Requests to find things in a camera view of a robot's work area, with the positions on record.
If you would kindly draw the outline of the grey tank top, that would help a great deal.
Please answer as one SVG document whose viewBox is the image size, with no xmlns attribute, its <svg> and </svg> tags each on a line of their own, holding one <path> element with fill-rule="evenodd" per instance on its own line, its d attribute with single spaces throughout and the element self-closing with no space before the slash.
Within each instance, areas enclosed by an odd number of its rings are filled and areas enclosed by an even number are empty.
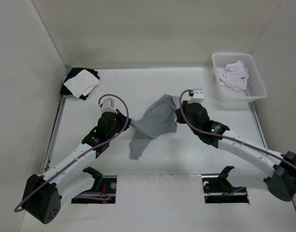
<svg viewBox="0 0 296 232">
<path fill-rule="evenodd" d="M 178 108 L 179 97 L 164 94 L 145 111 L 141 119 L 131 121 L 135 132 L 129 143 L 130 159 L 139 159 L 149 143 L 160 135 L 177 132 Z"/>
</svg>

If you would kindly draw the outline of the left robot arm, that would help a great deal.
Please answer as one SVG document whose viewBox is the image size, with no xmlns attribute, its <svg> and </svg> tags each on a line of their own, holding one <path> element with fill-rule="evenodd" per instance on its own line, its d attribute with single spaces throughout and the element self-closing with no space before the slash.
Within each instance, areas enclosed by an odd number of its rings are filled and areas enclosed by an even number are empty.
<svg viewBox="0 0 296 232">
<path fill-rule="evenodd" d="M 50 223 L 64 202 L 71 199 L 91 199 L 101 202 L 110 197 L 100 193 L 95 197 L 87 192 L 98 192 L 103 175 L 91 167 L 109 147 L 109 143 L 127 130 L 131 119 L 119 110 L 104 111 L 79 146 L 61 163 L 43 174 L 31 175 L 24 189 L 22 202 L 15 209 L 23 209 L 42 224 Z"/>
</svg>

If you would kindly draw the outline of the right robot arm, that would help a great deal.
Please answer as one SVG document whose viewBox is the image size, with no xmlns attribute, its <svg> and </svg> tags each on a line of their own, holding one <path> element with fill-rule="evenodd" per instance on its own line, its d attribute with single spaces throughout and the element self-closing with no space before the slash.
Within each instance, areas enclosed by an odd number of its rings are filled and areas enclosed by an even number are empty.
<svg viewBox="0 0 296 232">
<path fill-rule="evenodd" d="M 186 124 L 200 141 L 216 149 L 238 156 L 257 167 L 264 177 L 252 181 L 255 188 L 270 192 L 289 202 L 296 195 L 296 154 L 271 151 L 238 136 L 228 126 L 209 118 L 206 109 L 197 102 L 178 103 L 177 123 Z"/>
</svg>

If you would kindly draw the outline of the folded white tank top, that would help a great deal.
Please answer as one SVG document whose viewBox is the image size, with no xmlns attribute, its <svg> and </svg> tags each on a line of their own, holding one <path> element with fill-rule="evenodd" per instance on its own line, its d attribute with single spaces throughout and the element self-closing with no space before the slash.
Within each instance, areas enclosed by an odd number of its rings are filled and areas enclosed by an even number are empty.
<svg viewBox="0 0 296 232">
<path fill-rule="evenodd" d="M 100 81 L 95 75 L 87 70 L 82 70 L 63 85 L 78 99 L 81 96 L 86 97 L 99 83 Z"/>
</svg>

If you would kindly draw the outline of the white pink tank top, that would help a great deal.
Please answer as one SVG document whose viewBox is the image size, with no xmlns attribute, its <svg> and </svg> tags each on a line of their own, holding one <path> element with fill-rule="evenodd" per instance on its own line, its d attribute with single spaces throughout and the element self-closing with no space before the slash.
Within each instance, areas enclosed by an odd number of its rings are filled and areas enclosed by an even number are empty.
<svg viewBox="0 0 296 232">
<path fill-rule="evenodd" d="M 235 91 L 247 90 L 249 71 L 241 60 L 227 64 L 224 69 L 219 69 L 218 77 L 222 86 Z"/>
</svg>

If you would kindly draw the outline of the folded black tank top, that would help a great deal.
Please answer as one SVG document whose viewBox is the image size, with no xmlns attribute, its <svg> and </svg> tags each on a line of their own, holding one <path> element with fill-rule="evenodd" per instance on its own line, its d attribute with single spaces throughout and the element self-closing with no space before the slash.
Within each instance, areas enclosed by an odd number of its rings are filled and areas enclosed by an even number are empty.
<svg viewBox="0 0 296 232">
<path fill-rule="evenodd" d="M 100 81 L 100 77 L 98 76 L 98 71 L 95 71 L 95 70 L 93 70 L 93 69 L 88 69 L 88 68 L 72 68 L 71 70 L 70 70 L 70 72 L 66 75 L 66 78 L 65 78 L 65 80 L 63 81 L 63 84 L 67 81 L 67 80 L 69 80 L 70 78 L 72 78 L 72 77 L 74 77 L 76 74 L 78 74 L 80 71 L 82 71 L 82 70 L 87 70 L 87 71 L 89 71 L 89 72 L 91 72 L 93 75 L 95 75 L 98 79 L 99 79 L 99 81 Z M 61 86 L 61 89 L 60 89 L 60 95 L 63 95 L 63 96 L 73 96 L 72 94 L 71 94 L 71 92 L 64 86 L 62 84 L 62 86 Z M 81 100 L 86 100 L 87 98 L 88 98 L 88 96 L 89 96 L 89 94 L 86 96 L 86 97 L 84 97 L 84 96 L 81 96 L 80 98 L 78 98 L 78 99 L 81 99 Z"/>
</svg>

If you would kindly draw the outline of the white plastic basket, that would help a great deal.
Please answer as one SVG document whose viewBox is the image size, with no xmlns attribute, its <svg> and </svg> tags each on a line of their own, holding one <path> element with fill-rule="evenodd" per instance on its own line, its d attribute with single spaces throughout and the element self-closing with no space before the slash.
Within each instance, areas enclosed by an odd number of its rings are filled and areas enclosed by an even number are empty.
<svg viewBox="0 0 296 232">
<path fill-rule="evenodd" d="M 252 55 L 214 53 L 211 59 L 222 102 L 250 103 L 267 97 L 266 86 Z"/>
</svg>

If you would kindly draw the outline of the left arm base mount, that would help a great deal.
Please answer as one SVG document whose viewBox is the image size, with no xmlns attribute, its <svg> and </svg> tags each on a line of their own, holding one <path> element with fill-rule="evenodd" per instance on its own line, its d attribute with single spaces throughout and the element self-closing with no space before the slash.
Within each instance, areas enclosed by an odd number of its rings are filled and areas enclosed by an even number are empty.
<svg viewBox="0 0 296 232">
<path fill-rule="evenodd" d="M 72 204 L 115 204 L 118 177 L 103 175 L 92 167 L 83 170 L 84 174 L 93 179 L 92 185 L 80 193 L 81 197 L 74 197 Z"/>
</svg>

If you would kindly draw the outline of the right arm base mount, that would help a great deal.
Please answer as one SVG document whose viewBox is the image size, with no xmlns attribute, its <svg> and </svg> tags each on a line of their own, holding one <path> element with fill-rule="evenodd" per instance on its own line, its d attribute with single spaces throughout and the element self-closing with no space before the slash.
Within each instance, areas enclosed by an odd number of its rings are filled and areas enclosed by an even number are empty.
<svg viewBox="0 0 296 232">
<path fill-rule="evenodd" d="M 219 174 L 202 175 L 205 203 L 249 203 L 246 187 L 233 187 L 227 180 L 234 166 L 226 166 Z"/>
</svg>

